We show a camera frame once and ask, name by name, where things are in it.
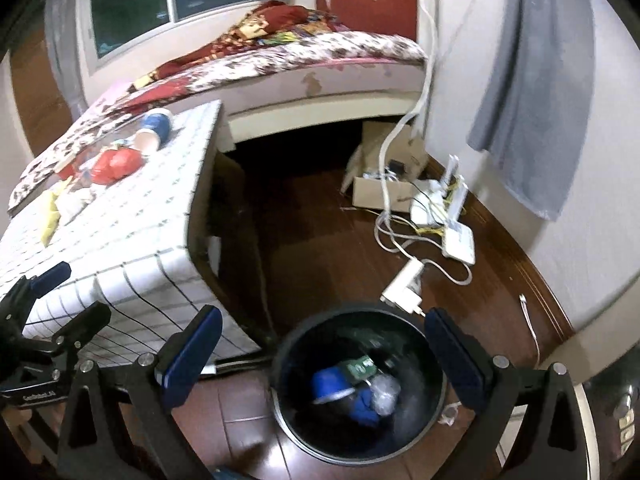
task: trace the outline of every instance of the tiled floor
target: tiled floor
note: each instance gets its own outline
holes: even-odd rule
[[[437,424],[404,455],[353,468],[321,462],[282,433],[270,414],[263,371],[200,382],[173,415],[207,466],[225,465],[260,480],[428,480],[473,417],[462,409],[453,427]],[[492,463],[490,472],[495,467]]]

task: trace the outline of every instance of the screw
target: screw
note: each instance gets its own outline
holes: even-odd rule
[[[87,373],[90,372],[92,370],[92,368],[94,368],[94,362],[91,361],[91,359],[87,359],[86,361],[82,361],[82,364],[80,365],[80,371],[82,373]]]
[[[564,375],[566,373],[566,366],[562,363],[554,363],[554,372],[558,375]]]
[[[153,355],[151,352],[147,352],[146,354],[142,354],[138,358],[138,364],[140,366],[149,366],[150,364],[153,364],[155,358],[155,355]]]
[[[509,360],[504,355],[497,355],[494,357],[494,365],[498,368],[508,368],[509,364]]]

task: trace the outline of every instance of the blue gripper pad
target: blue gripper pad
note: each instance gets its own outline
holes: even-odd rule
[[[441,308],[426,313],[424,335],[462,405],[482,412],[494,373],[490,357],[480,343],[463,333]]]
[[[156,381],[162,386],[166,409],[185,403],[220,336],[222,313],[212,305],[205,305],[183,332],[172,335],[162,347]]]
[[[67,262],[60,262],[41,275],[31,279],[29,286],[36,298],[42,298],[54,288],[71,277],[71,266]]]

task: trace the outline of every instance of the red headboard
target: red headboard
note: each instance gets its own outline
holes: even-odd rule
[[[330,10],[353,30],[416,40],[417,0],[316,0],[316,7]]]

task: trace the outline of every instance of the blue cup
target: blue cup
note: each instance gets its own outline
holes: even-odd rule
[[[314,393],[314,404],[343,399],[356,391],[337,366],[325,368],[313,374],[311,388]]]
[[[151,155],[167,142],[173,126],[174,115],[169,110],[149,110],[142,119],[142,127],[133,137],[133,147],[143,155]]]

